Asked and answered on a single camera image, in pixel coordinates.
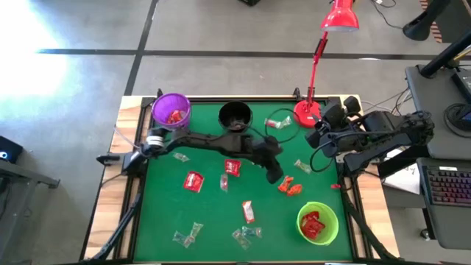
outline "red candy wrapper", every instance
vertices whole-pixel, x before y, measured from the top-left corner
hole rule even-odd
[[[301,184],[293,185],[293,186],[290,187],[290,189],[288,190],[288,196],[298,195],[298,194],[301,193],[301,191],[302,191],[302,186],[301,186]]]
[[[183,183],[183,188],[186,188],[190,191],[199,192],[203,186],[203,180],[205,178],[198,172],[189,172],[186,176],[185,182]]]
[[[302,217],[301,231],[308,238],[316,239],[324,228],[325,225],[319,221],[318,211],[310,212]]]
[[[174,110],[170,113],[169,118],[167,119],[167,123],[172,124],[175,122],[179,122],[185,117],[185,112],[182,110]]]
[[[280,190],[281,192],[287,192],[289,185],[291,184],[291,182],[293,182],[293,180],[294,177],[286,176],[283,182],[278,186],[278,190]]]
[[[245,221],[247,221],[247,224],[255,222],[255,216],[253,215],[252,209],[252,201],[243,202],[242,209],[244,210]]]
[[[226,159],[224,162],[224,167],[226,169],[226,173],[231,174],[233,176],[239,177],[241,175],[242,162],[239,160],[233,159]]]

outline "concrete floor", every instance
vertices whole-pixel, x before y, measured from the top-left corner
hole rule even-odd
[[[17,0],[0,4],[0,133],[24,146],[20,164],[60,178],[58,190],[39,188],[11,260],[34,264],[75,262],[98,190],[134,56],[35,54],[38,49],[138,48],[152,0]],[[326,0],[160,0],[146,49],[312,52]],[[355,11],[361,29],[331,34],[325,52],[437,54],[446,44],[415,42],[388,27],[367,0]],[[421,12],[418,0],[397,0],[384,10],[402,26]],[[404,68],[415,60],[322,59],[317,93],[356,93],[379,102],[406,88]],[[144,56],[133,95],[289,94],[308,86],[310,59]],[[408,102],[406,110],[414,106]],[[393,107],[390,101],[384,106]],[[401,256],[412,261],[468,261],[470,251],[443,250],[407,226],[414,217],[391,210]]]

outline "red lamp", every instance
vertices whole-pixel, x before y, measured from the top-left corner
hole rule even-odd
[[[329,31],[336,32],[352,32],[359,29],[358,19],[352,11],[353,0],[335,0],[332,10],[324,18],[321,24],[321,30],[324,31],[322,39],[317,44],[314,52],[314,63],[312,66],[311,82],[309,84],[309,92],[307,100],[298,102],[294,106],[294,120],[301,126],[312,128],[315,123],[320,120],[320,105],[313,100],[314,97],[314,77],[316,76],[316,67],[319,59],[324,52],[325,44],[327,44],[327,34]]]

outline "green table surface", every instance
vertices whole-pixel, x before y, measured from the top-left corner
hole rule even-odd
[[[248,104],[253,112],[252,127],[263,133],[263,121],[274,110],[294,103],[260,102]],[[222,103],[192,104],[190,130],[198,133],[220,135],[217,116]],[[273,119],[283,120],[288,111],[279,112]],[[297,124],[269,133],[279,141],[291,137]],[[282,144],[283,153],[277,156],[284,174],[294,177],[293,184],[302,184],[302,193],[287,197],[277,190],[282,180],[271,185],[266,180],[266,170],[242,160],[241,176],[229,177],[228,192],[220,189],[224,173],[224,160],[218,152],[180,147],[174,150],[187,155],[190,160],[181,162],[172,155],[149,162],[144,189],[141,219],[135,249],[135,261],[350,261],[352,251],[349,241],[340,191],[330,188],[336,183],[337,172],[330,166],[322,173],[306,174],[294,166],[297,159],[308,163],[313,150],[304,139],[301,129],[295,139]],[[314,161],[321,168],[328,159],[320,152]],[[189,171],[201,173],[205,180],[201,192],[183,188]],[[255,222],[247,224],[242,202],[252,201]],[[323,202],[329,205],[339,220],[339,234],[329,246],[316,246],[307,242],[297,231],[296,220],[306,202]],[[175,231],[189,235],[194,222],[203,224],[195,243],[188,249],[172,241]],[[232,237],[242,226],[261,227],[263,238],[252,242],[243,250]]]

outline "lamp shade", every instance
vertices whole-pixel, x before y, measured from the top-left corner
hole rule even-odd
[[[332,10],[321,24],[323,31],[352,32],[359,29],[358,18],[352,11],[353,0],[335,0]]]

